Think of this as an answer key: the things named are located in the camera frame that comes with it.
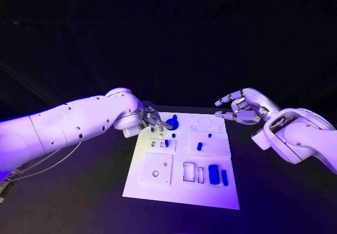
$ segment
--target small blue piece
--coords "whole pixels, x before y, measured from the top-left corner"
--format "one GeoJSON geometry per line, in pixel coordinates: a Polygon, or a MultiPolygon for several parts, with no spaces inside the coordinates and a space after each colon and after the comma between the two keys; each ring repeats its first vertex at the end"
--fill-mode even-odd
{"type": "Polygon", "coordinates": [[[197,148],[199,151],[202,150],[202,142],[197,143],[197,148]]]}
{"type": "Polygon", "coordinates": [[[223,176],[223,185],[228,186],[226,170],[222,170],[222,176],[223,176]]]}
{"type": "Polygon", "coordinates": [[[209,165],[209,183],[210,184],[219,184],[220,183],[218,165],[209,165]]]}
{"type": "Polygon", "coordinates": [[[173,131],[173,130],[177,129],[177,127],[179,127],[177,115],[173,115],[173,118],[170,118],[170,119],[167,120],[167,124],[170,124],[170,125],[173,126],[173,128],[169,129],[169,130],[173,131]]]}

